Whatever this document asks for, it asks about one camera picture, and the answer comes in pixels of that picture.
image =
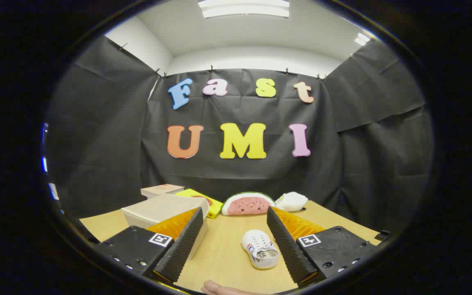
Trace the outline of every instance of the pink letter i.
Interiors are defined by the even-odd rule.
[[[292,124],[289,128],[293,131],[294,135],[294,151],[293,156],[295,157],[307,157],[311,154],[311,151],[307,149],[307,140],[305,139],[305,129],[307,126],[304,124]]]

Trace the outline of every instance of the human hand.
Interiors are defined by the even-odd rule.
[[[219,284],[216,284],[212,280],[208,280],[204,283],[204,287],[202,287],[202,292],[207,295],[264,295],[260,293],[242,291],[230,287],[223,287]]]

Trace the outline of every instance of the table surface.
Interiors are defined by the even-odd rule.
[[[378,232],[352,222],[313,201],[305,204],[306,210],[292,212],[323,228],[343,226],[362,239],[378,245],[374,237]],[[206,218],[208,230],[193,259],[187,261],[176,285],[201,292],[206,280],[223,286],[255,293],[278,293],[298,286],[292,281],[283,257],[278,264],[266,270],[252,267],[247,253],[241,247],[243,234],[250,229],[272,233],[267,226],[267,215],[223,216]],[[126,229],[129,224],[121,210],[81,219],[81,222],[99,240],[104,241]]]

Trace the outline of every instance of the white shoe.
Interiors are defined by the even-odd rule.
[[[247,231],[241,241],[243,250],[249,255],[251,263],[258,269],[268,269],[278,263],[279,251],[266,233],[258,229]]]

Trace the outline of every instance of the foam letter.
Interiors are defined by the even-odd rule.
[[[311,103],[314,101],[312,96],[309,96],[308,90],[311,89],[311,86],[305,85],[305,82],[298,82],[294,84],[294,88],[298,89],[298,96],[303,102]]]
[[[186,98],[184,95],[189,95],[191,93],[191,89],[187,85],[192,84],[192,82],[193,81],[191,78],[187,78],[182,82],[179,82],[178,84],[169,88],[168,92],[171,93],[172,99],[174,100],[174,106],[172,107],[173,109],[176,110],[189,102],[189,99]]]
[[[256,81],[256,94],[261,97],[274,97],[276,95],[276,88],[274,88],[274,81],[272,79],[260,78]]]
[[[191,145],[186,150],[182,150],[179,147],[179,140],[182,136],[182,131],[184,130],[185,127],[179,125],[169,126],[169,128],[167,128],[167,131],[169,132],[167,151],[172,157],[179,159],[188,159],[198,152],[198,146],[200,144],[200,133],[203,130],[203,126],[192,125],[189,127],[189,131],[191,132]]]
[[[311,154],[311,151],[307,149],[307,140],[305,139],[305,129],[307,126],[304,124],[292,124],[289,128],[293,131],[294,135],[294,151],[293,156],[295,157],[307,157]]]
[[[212,79],[209,80],[207,84],[209,85],[204,87],[204,93],[206,95],[224,96],[227,94],[227,81],[223,79]]]
[[[267,156],[263,150],[263,131],[266,129],[264,124],[252,123],[245,136],[242,136],[240,129],[234,123],[221,124],[220,128],[225,134],[223,152],[220,153],[222,159],[234,159],[233,145],[236,153],[241,158],[245,155],[247,147],[249,147],[247,153],[249,159],[264,159]]]

